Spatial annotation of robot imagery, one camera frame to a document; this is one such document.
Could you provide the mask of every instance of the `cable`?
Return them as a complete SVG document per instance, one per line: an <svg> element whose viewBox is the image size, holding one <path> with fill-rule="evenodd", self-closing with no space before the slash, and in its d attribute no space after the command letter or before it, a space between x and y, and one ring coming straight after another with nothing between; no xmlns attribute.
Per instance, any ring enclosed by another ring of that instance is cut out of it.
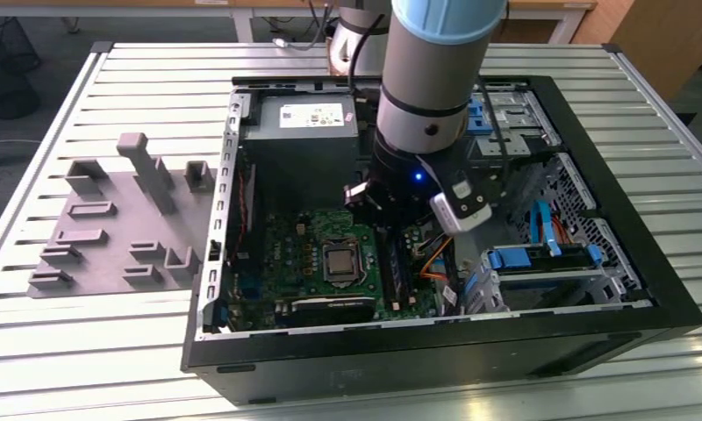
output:
<svg viewBox="0 0 702 421"><path fill-rule="evenodd" d="M499 29L499 40L502 39L502 35L505 35L505 31L507 29L507 22L509 22L509 20L510 20L510 1L507 0L507 8L506 8L506 14L505 14L505 23L502 24L502 29Z"/></svg>
<svg viewBox="0 0 702 421"><path fill-rule="evenodd" d="M435 241L439 241L442 238L445 237L445 232L441 232L441 234L437 236L437 237L431 237L430 239L427 239L423 243L421 243L421 245L415 248L415 252L417 253L421 253L422 250L426 250L426 248L429 246L431 246L434 244Z"/></svg>
<svg viewBox="0 0 702 421"><path fill-rule="evenodd" d="M494 128L494 133L497 134L497 142L499 143L499 154L502 155L502 176L501 183L502 189L507 184L507 174L509 174L509 157L507 157L507 145L505 145L505 137L502 136L502 129L499 128L499 123L497 120L497 113L494 112L494 105L491 103L491 97L489 96L487 85L481 78L481 74L477 74L477 83L479 84L481 95L483 95L483 102L487 105L489 119L491 120L491 127Z"/></svg>
<svg viewBox="0 0 702 421"><path fill-rule="evenodd" d="M0 143L43 143L40 140L5 139Z"/></svg>
<svg viewBox="0 0 702 421"><path fill-rule="evenodd" d="M308 51L318 43L319 35L326 33L326 25L327 25L327 20L330 19L330 13L332 13L332 4L331 5L326 4L326 9L323 11L323 21L322 21L322 24L319 25L318 31L315 32L315 38L311 40L308 46L295 46L291 43L288 43L287 40L280 39L280 38L276 38L272 40L275 45L279 46L280 48L292 48L298 51Z"/></svg>
<svg viewBox="0 0 702 421"><path fill-rule="evenodd" d="M370 35L372 35L372 31L376 29L376 26L383 21L384 15L379 15L372 22L372 25L366 28L364 34L362 35L362 38L359 40L359 43L356 44L356 48L354 49L354 54L351 55L351 62L348 63L348 90L354 94L356 92L356 86L355 86L355 71L356 71L356 62L359 60L359 54L362 53L362 48L364 47L364 43L367 38L370 38Z"/></svg>
<svg viewBox="0 0 702 421"><path fill-rule="evenodd" d="M427 269L430 268L431 264L434 263L434 261L437 260L437 256L441 255L442 253L442 250L445 250L445 247L450 244L450 242L453 241L453 237L449 237L441 244L441 246L438 247L437 251L434 252L434 254L431 255L431 258L430 260L426 262L426 265L423 265L423 268L422 268L422 271L419 272L419 276L423 276L426 274L426 271Z"/></svg>

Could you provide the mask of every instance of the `wooden cabinet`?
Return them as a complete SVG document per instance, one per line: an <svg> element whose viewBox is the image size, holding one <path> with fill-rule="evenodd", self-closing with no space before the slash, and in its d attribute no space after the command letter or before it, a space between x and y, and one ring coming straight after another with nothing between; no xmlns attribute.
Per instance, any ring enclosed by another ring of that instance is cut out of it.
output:
<svg viewBox="0 0 702 421"><path fill-rule="evenodd" d="M664 99L702 64L702 0L598 0L575 44L617 44Z"/></svg>

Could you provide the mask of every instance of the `printed label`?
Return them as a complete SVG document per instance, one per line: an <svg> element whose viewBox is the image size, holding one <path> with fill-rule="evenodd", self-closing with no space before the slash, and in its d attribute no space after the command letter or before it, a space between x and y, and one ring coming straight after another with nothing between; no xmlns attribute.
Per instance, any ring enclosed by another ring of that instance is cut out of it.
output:
<svg viewBox="0 0 702 421"><path fill-rule="evenodd" d="M340 103L290 103L280 107L279 117L282 129L344 125Z"/></svg>
<svg viewBox="0 0 702 421"><path fill-rule="evenodd" d="M458 294L455 294L455 291L450 288L450 285L445 285L445 290L442 291L442 296L447 300L447 302L453 305L458 302Z"/></svg>

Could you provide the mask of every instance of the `motherboard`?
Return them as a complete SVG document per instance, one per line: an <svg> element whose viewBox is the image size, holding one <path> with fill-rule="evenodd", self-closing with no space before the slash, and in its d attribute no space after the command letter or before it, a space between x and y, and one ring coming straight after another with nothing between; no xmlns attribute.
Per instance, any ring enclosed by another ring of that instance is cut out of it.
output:
<svg viewBox="0 0 702 421"><path fill-rule="evenodd" d="M403 236L413 253L422 232L413 227ZM422 288L413 291L406 305L386 301L390 286L376 251L375 232L355 225L344 210L270 214L262 271L238 274L240 330L431 317L435 304L429 283L418 284Z"/></svg>

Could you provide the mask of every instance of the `aluminum table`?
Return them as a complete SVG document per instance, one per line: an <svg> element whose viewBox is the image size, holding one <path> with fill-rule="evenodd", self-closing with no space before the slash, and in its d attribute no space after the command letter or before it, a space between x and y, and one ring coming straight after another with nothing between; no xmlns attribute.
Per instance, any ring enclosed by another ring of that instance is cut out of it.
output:
<svg viewBox="0 0 702 421"><path fill-rule="evenodd" d="M574 377L236 409L179 371L189 291L33 300L28 277L71 161L129 170L144 132L165 166L218 165L231 78L324 75L324 48L116 44L91 54L0 219L0 419L702 420L702 328ZM494 46L485 75L551 75L702 308L702 146L622 54Z"/></svg>

